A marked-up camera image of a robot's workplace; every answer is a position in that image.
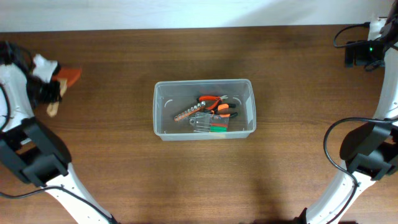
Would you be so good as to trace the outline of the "orange scraper wooden handle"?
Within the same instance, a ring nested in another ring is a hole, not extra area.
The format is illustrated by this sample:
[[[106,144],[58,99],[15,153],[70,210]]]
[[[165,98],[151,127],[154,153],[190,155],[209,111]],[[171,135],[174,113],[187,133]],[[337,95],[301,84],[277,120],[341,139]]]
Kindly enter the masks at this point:
[[[61,68],[56,76],[52,77],[51,81],[59,82],[60,90],[59,94],[61,97],[64,96],[67,89],[74,85],[81,77],[81,69],[80,68]],[[61,100],[58,100],[54,103],[50,103],[47,107],[47,114],[50,117],[54,117],[57,115],[58,107]]]

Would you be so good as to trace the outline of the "orange socket bit rail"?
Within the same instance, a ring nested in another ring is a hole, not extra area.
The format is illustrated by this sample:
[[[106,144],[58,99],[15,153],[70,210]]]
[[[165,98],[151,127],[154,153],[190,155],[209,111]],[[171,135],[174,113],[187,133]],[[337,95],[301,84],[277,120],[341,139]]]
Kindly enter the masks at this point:
[[[174,121],[178,122],[181,121],[185,118],[190,117],[191,115],[200,112],[201,110],[205,109],[206,102],[202,101],[201,103],[196,103],[195,105],[192,105],[191,107],[187,108],[186,110],[182,111],[178,115],[174,117]]]

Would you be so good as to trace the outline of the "orange-black long nose pliers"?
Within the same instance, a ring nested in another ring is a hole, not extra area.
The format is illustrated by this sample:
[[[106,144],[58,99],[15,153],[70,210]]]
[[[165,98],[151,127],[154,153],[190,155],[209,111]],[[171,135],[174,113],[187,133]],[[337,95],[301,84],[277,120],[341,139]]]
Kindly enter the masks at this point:
[[[235,108],[236,105],[232,103],[222,103],[217,105],[212,110],[205,109],[203,112],[213,115],[218,115],[222,118],[235,118],[238,115],[238,112],[229,112],[231,108]]]

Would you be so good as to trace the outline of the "small red-handled cutting pliers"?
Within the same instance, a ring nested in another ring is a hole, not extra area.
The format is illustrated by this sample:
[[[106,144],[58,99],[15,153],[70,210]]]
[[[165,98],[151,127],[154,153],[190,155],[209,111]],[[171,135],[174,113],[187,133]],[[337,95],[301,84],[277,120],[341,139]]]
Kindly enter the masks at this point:
[[[212,101],[213,104],[210,106],[207,106],[205,109],[206,110],[213,110],[215,109],[220,103],[223,102],[223,100],[226,100],[228,98],[228,95],[223,95],[223,96],[210,96],[210,95],[205,95],[205,96],[200,96],[197,98],[197,102],[201,103],[202,101]]]

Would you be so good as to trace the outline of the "clear screwdriver bit case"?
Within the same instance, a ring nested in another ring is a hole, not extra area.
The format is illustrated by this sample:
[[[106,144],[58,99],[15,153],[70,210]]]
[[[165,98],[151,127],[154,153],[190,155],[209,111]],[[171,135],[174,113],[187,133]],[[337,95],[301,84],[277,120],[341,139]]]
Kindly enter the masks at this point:
[[[217,114],[198,112],[191,118],[189,123],[196,133],[224,133],[229,126],[229,118]]]

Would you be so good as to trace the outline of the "right robot arm white-black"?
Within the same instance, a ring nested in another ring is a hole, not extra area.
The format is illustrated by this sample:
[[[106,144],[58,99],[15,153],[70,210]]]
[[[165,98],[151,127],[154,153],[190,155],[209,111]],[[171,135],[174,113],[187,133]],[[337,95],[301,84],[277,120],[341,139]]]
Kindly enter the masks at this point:
[[[340,223],[353,202],[385,175],[397,172],[397,3],[386,17],[360,25],[369,31],[367,40],[349,41],[345,66],[362,65],[367,72],[384,68],[382,90],[372,118],[351,117],[333,123],[323,139],[324,153],[338,172],[322,196],[292,223]],[[339,124],[358,121],[340,147],[341,162],[335,162],[327,149],[328,137]]]

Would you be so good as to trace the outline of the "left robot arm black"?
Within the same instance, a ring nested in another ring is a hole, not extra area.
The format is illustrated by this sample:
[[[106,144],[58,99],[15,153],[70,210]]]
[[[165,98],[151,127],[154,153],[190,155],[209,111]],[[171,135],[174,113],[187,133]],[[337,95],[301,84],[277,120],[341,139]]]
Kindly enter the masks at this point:
[[[45,104],[54,117],[81,69],[1,41],[1,163],[21,182],[47,192],[77,223],[116,223],[79,180],[65,143],[34,114]]]

